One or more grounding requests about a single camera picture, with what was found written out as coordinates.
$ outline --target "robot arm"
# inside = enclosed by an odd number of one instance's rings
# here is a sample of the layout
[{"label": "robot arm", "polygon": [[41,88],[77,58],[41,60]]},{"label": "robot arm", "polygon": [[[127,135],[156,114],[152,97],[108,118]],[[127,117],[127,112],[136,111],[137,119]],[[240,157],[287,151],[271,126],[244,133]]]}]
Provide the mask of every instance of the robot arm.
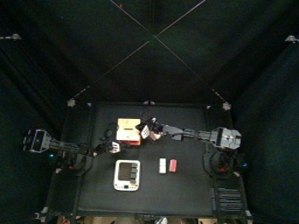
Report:
[{"label": "robot arm", "polygon": [[29,151],[31,153],[43,153],[47,150],[67,151],[91,157],[107,152],[117,153],[128,147],[129,145],[111,142],[107,139],[101,139],[101,143],[95,149],[85,144],[64,143],[51,137],[44,129],[31,129],[23,140],[23,151]]},{"label": "robot arm", "polygon": [[211,132],[195,131],[192,129],[179,129],[176,127],[159,124],[155,118],[149,122],[141,122],[136,128],[143,132],[148,129],[156,135],[171,136],[173,140],[181,141],[184,138],[195,138],[205,143],[212,144],[217,148],[228,148],[235,150],[240,145],[240,134],[233,129],[216,128]]}]

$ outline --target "black fabric wall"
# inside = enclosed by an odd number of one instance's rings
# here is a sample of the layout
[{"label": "black fabric wall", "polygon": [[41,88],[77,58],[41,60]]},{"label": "black fabric wall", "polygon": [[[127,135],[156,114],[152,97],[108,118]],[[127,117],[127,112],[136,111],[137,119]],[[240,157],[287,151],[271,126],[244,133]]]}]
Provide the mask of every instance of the black fabric wall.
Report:
[{"label": "black fabric wall", "polygon": [[[0,17],[1,34],[15,33]],[[23,152],[28,129],[60,136],[67,102],[35,64],[24,42],[0,41],[0,222],[33,223],[45,203],[52,168],[47,153]]]},{"label": "black fabric wall", "polygon": [[299,223],[299,45],[290,44],[235,104],[249,168],[251,211],[264,223]]},{"label": "black fabric wall", "polygon": [[299,1],[203,1],[159,35],[167,49],[152,34],[199,3],[116,1],[144,29],[111,1],[0,2],[0,36],[23,37],[0,40],[1,222],[28,222],[51,181],[47,155],[20,151],[23,133],[45,128],[59,137],[65,102],[88,85],[81,102],[220,103],[215,88],[243,134],[251,212],[264,223],[299,222],[298,45],[284,42],[298,33]]}]

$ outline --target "black curtain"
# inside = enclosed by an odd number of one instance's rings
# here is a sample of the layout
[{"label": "black curtain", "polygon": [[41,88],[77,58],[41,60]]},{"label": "black curtain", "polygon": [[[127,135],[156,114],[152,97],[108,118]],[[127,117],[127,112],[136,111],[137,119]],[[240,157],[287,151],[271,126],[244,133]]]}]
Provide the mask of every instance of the black curtain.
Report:
[{"label": "black curtain", "polygon": [[[15,33],[0,17],[1,35]],[[48,154],[23,152],[28,129],[59,137],[67,102],[36,65],[25,41],[0,40],[0,222],[32,223],[45,203],[51,183]]]},{"label": "black curtain", "polygon": [[299,45],[290,44],[235,104],[248,207],[261,223],[299,223]]}]

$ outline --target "red block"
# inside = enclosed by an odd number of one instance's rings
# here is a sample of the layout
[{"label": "red block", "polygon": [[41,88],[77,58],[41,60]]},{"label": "red block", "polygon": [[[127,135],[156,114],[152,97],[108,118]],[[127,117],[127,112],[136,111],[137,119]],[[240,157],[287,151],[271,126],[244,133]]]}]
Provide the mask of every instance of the red block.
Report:
[{"label": "red block", "polygon": [[172,159],[171,160],[169,172],[176,172],[176,159]]}]

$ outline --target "black table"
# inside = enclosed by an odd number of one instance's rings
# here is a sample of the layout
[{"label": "black table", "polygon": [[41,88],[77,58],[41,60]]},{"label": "black table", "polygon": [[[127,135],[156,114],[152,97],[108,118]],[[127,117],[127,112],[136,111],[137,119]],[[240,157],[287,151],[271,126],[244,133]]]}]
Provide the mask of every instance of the black table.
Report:
[{"label": "black table", "polygon": [[[61,140],[75,144],[99,144],[105,127],[117,118],[140,118],[143,105],[92,103],[69,109]],[[192,130],[231,128],[229,112],[221,106],[155,105],[148,107],[157,122]],[[203,169],[205,143],[195,139],[173,141],[164,136],[156,143],[144,140],[139,146],[119,152],[88,157],[85,172],[79,175],[55,173],[48,207],[52,213],[119,216],[215,216],[211,177]],[[177,160],[177,172],[159,173],[159,158]],[[113,188],[115,165],[119,159],[141,163],[140,186],[135,192]]]}]

